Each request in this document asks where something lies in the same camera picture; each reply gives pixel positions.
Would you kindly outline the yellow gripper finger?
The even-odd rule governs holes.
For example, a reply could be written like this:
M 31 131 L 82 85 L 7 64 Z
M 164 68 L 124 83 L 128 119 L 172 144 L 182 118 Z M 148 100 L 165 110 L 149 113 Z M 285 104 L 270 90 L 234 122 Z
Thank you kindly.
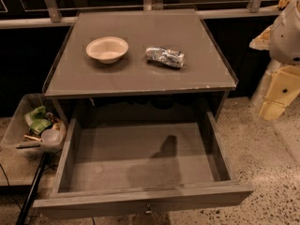
M 266 121 L 279 119 L 299 94 L 300 67 L 279 68 L 272 75 L 270 86 L 259 111 L 259 117 Z
M 257 37 L 252 39 L 249 47 L 254 50 L 268 51 L 272 26 L 265 28 Z

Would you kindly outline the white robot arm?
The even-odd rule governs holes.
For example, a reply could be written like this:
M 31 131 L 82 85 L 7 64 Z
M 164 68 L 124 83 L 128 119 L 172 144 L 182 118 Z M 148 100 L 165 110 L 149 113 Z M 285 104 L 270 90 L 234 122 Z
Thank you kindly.
M 271 74 L 259 117 L 277 120 L 300 94 L 300 0 L 279 0 L 281 13 L 272 25 L 251 40 L 249 47 L 267 50 L 280 63 Z

